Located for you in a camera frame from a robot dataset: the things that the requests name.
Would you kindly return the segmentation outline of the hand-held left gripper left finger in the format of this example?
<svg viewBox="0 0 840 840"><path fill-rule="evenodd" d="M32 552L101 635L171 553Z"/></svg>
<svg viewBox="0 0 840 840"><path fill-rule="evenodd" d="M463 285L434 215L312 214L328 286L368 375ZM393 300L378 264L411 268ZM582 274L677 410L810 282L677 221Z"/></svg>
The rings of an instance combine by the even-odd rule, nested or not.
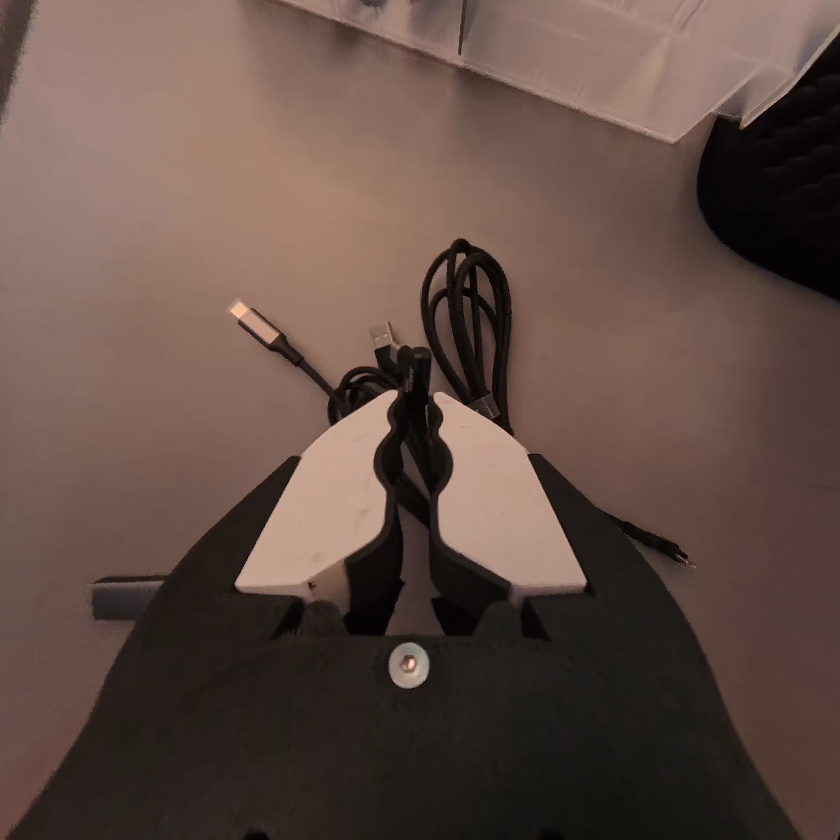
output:
<svg viewBox="0 0 840 840"><path fill-rule="evenodd" d="M392 431L388 391L336 423L302 454L234 583L250 595L351 602L346 560L383 531L386 490L375 453Z"/></svg>

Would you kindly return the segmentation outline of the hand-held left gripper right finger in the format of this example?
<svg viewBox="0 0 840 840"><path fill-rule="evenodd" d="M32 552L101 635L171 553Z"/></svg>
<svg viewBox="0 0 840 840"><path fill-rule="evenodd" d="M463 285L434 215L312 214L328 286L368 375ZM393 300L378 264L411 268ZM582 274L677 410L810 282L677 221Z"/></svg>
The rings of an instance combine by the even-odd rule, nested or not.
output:
<svg viewBox="0 0 840 840"><path fill-rule="evenodd" d="M450 601L572 595L587 580L515 437L453 397L428 404L434 455L430 571Z"/></svg>

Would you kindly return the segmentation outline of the clear plastic box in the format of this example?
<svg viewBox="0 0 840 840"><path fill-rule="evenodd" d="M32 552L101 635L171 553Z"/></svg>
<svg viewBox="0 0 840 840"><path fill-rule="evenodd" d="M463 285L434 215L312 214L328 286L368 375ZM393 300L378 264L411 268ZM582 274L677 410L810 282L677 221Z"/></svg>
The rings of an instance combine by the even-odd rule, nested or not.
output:
<svg viewBox="0 0 840 840"><path fill-rule="evenodd" d="M287 1L673 144L746 128L838 36L838 1Z"/></svg>

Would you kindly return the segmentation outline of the black office chair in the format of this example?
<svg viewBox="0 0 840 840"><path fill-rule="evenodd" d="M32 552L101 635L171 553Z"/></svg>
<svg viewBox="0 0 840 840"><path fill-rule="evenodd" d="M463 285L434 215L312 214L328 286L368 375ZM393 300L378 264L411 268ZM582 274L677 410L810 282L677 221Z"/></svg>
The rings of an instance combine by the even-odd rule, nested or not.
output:
<svg viewBox="0 0 840 840"><path fill-rule="evenodd" d="M696 194L735 254L839 300L839 37L747 128L717 118Z"/></svg>

